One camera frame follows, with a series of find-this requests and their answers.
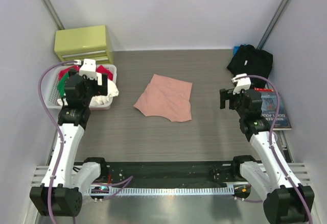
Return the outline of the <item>white plastic basket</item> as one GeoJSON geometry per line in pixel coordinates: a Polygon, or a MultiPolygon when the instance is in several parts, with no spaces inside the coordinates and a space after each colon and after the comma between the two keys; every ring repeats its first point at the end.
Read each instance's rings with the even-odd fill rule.
{"type": "MultiPolygon", "coordinates": [[[[117,78],[117,68],[115,65],[103,64],[104,68],[109,70],[113,74],[113,82],[116,83],[117,78]]],[[[70,66],[59,66],[56,67],[49,76],[44,77],[42,84],[47,84],[45,87],[45,92],[43,95],[44,102],[49,109],[61,109],[61,106],[58,104],[57,99],[60,99],[60,93],[57,89],[59,83],[59,73],[60,71],[71,67],[70,66]]],[[[91,110],[108,110],[113,102],[114,97],[109,98],[109,102],[103,105],[90,106],[91,110]]]]}

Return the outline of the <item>black t-shirt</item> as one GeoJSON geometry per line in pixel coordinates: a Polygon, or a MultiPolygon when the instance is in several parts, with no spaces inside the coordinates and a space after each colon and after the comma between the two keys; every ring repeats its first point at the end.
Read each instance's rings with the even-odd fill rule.
{"type": "Polygon", "coordinates": [[[273,66],[273,54],[256,49],[253,45],[240,45],[227,69],[235,77],[239,74],[269,78],[273,66]]]}

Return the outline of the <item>blue garment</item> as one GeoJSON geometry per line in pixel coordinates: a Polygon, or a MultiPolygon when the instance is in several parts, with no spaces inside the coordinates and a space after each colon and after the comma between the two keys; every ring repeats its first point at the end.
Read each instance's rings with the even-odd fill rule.
{"type": "Polygon", "coordinates": [[[235,55],[237,53],[237,51],[239,50],[240,46],[234,46],[233,48],[233,55],[235,55]]]}

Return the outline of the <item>pink printed t-shirt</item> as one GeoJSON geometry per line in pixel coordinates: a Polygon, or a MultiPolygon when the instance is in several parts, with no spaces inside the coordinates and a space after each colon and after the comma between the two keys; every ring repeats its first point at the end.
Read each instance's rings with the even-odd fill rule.
{"type": "Polygon", "coordinates": [[[154,74],[133,107],[145,117],[160,116],[171,122],[190,121],[192,85],[191,82],[154,74]]]}

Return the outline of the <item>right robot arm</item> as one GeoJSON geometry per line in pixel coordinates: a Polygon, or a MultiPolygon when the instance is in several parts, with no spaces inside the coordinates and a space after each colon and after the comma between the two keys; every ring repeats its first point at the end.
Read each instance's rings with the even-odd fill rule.
{"type": "Polygon", "coordinates": [[[240,129],[258,153],[264,170],[250,155],[235,156],[230,169],[236,181],[246,179],[260,196],[269,223],[312,223],[314,191],[304,186],[279,150],[270,124],[262,116],[261,93],[255,89],[220,89],[220,108],[226,102],[237,111],[240,129]]]}

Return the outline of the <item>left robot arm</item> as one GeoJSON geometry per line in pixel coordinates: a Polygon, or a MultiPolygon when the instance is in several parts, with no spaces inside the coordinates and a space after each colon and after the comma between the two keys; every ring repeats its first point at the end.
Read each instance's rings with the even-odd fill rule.
{"type": "Polygon", "coordinates": [[[38,187],[32,187],[30,199],[42,216],[76,217],[93,181],[108,179],[104,158],[86,161],[74,176],[73,166],[79,143],[90,116],[89,104],[96,95],[107,95],[106,74],[90,77],[70,75],[65,81],[65,102],[55,122],[58,138],[49,168],[38,187]]]}

